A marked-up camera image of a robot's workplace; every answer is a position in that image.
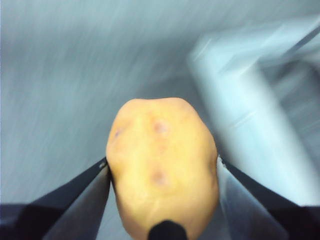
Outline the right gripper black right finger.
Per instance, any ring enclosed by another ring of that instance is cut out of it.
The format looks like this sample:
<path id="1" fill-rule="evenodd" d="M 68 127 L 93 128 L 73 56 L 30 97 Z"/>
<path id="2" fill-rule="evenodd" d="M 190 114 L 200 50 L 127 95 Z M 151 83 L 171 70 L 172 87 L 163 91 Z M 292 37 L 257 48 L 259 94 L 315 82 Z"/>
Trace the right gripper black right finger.
<path id="1" fill-rule="evenodd" d="M 318 240 L 320 207 L 299 206 L 221 157 L 219 202 L 233 240 Z"/>

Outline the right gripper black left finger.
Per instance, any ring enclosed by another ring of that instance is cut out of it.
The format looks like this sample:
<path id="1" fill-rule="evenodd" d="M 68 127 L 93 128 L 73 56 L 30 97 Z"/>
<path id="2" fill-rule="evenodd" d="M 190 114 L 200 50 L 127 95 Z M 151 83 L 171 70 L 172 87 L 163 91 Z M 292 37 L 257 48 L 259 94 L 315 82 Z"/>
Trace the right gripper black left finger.
<path id="1" fill-rule="evenodd" d="M 106 158 L 30 203 L 0 205 L 2 240 L 95 240 L 107 205 Z"/>

